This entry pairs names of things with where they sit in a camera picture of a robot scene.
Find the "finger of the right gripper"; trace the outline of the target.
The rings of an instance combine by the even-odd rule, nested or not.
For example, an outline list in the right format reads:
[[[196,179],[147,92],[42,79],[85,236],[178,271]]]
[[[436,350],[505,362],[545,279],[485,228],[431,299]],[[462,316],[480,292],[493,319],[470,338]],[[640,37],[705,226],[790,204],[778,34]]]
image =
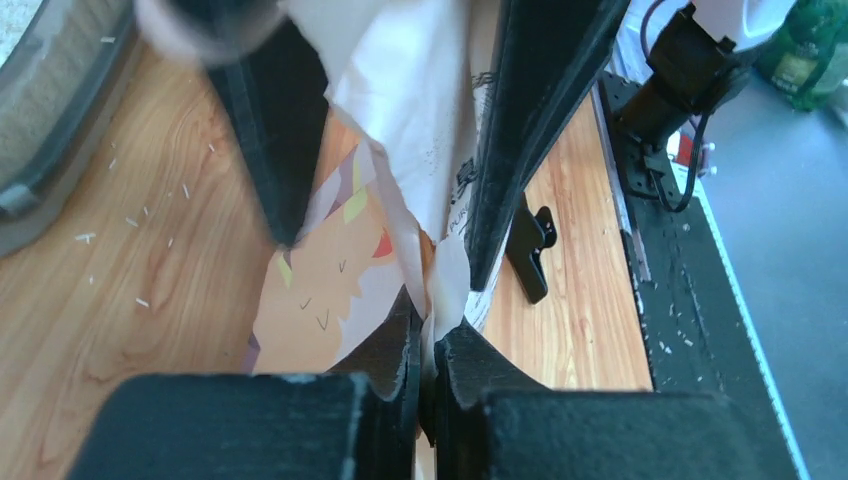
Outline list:
[[[604,69],[628,6],[502,2],[466,233],[472,290],[485,288],[521,193]]]

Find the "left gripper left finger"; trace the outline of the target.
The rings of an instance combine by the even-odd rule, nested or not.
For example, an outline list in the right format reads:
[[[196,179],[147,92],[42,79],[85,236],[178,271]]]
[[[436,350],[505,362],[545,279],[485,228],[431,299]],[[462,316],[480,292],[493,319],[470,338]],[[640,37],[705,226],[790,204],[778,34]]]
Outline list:
[[[421,385],[422,320],[402,287],[386,319],[330,369],[367,380],[352,453],[354,479],[412,479]]]

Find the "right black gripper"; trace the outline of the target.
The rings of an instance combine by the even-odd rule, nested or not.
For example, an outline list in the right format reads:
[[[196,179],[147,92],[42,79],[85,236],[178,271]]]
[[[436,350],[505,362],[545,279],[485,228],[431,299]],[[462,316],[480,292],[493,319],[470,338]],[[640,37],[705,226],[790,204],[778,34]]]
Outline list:
[[[215,67],[206,74],[225,109],[270,236],[280,246],[294,246],[306,221],[329,106],[319,56],[287,20],[290,3],[143,0],[132,5],[140,33],[157,53]]]

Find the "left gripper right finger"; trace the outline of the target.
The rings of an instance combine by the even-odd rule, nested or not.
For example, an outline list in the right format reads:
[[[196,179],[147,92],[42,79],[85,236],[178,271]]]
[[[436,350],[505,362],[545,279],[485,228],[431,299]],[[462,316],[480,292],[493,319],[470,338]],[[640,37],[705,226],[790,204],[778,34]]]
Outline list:
[[[544,386],[466,321],[434,346],[430,443],[437,479],[530,479],[540,458],[520,409]]]

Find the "black bag clip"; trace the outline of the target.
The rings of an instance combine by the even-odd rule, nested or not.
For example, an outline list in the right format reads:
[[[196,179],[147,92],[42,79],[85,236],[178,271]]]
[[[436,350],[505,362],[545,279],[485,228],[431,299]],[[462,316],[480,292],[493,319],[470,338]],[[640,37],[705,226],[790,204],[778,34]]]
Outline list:
[[[557,238],[550,208],[543,206],[532,212],[526,194],[522,193],[513,215],[505,254],[531,305],[539,303],[548,294],[540,256],[542,251],[555,246]]]

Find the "pink cat litter bag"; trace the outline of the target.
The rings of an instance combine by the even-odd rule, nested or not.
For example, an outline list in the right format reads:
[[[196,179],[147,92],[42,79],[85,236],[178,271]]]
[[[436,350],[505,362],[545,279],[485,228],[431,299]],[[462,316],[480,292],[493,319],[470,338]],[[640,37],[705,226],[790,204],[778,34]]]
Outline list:
[[[427,320],[482,329],[495,276],[468,286],[459,251],[477,187],[497,1],[290,1],[317,50],[331,127],[356,147],[321,173],[297,246],[268,265],[246,368],[320,372],[346,357],[407,290]]]

